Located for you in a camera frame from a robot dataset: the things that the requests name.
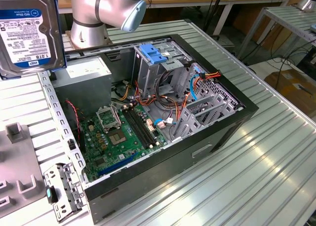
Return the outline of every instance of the black ram slot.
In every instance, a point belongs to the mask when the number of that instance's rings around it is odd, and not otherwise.
[[[144,148],[148,148],[149,143],[146,141],[146,138],[143,136],[141,130],[136,129],[135,126],[137,126],[137,124],[134,122],[134,119],[131,117],[129,111],[123,112],[126,120],[128,121],[128,123],[130,124],[130,126],[132,127],[134,133],[136,134],[136,136],[138,137],[138,139],[140,140],[140,142],[142,143],[142,145],[144,146]]]
[[[123,111],[123,114],[144,148],[148,149],[155,144],[154,138],[134,110]]]
[[[135,111],[131,112],[131,114],[132,114],[133,118],[136,119],[137,122],[139,123],[138,125],[140,125],[140,127],[143,129],[143,134],[145,134],[146,138],[150,141],[150,144],[154,145],[155,144],[155,140],[152,137],[152,135],[149,132],[149,130],[146,128],[146,126],[143,123],[143,121],[141,120],[141,118],[136,114]]]

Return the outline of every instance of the hard drive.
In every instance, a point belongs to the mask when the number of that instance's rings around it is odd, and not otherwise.
[[[0,0],[0,77],[66,67],[57,0]]]

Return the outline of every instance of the aluminum workbench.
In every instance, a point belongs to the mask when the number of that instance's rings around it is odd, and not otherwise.
[[[316,11],[304,12],[294,6],[265,7],[261,10],[243,40],[237,56],[239,59],[265,16],[271,18],[271,21],[258,39],[258,44],[267,36],[273,25],[278,23],[296,35],[295,40],[289,45],[289,50],[286,54],[289,54],[295,48],[294,45],[299,38],[304,39],[306,42],[311,42],[314,46],[316,45],[316,33],[310,29],[311,25],[316,24]]]
[[[257,78],[193,23],[140,26],[113,42],[180,34],[260,109],[226,145],[98,225],[303,225],[316,209],[316,125]],[[66,47],[70,47],[64,37]],[[30,129],[44,172],[68,162],[37,75],[0,82],[0,128],[19,121]],[[89,226],[87,207],[63,225]],[[58,225],[43,198],[0,225]]]

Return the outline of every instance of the blue pci slot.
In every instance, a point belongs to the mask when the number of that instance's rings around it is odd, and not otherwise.
[[[113,164],[112,166],[110,167],[107,167],[101,171],[98,172],[98,175],[99,176],[102,176],[104,174],[107,174],[107,173],[110,173],[118,168],[121,168],[122,166],[130,163],[131,161],[133,161],[133,158],[135,157],[135,155],[137,155],[138,153],[136,152],[135,154],[131,155],[130,157],[126,158],[126,159],[123,159],[122,161],[116,163],[116,164]]]

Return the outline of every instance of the blue plastic clip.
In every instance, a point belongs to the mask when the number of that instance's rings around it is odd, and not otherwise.
[[[142,53],[150,60],[152,64],[165,62],[168,59],[158,51],[152,44],[142,44],[139,46]]]

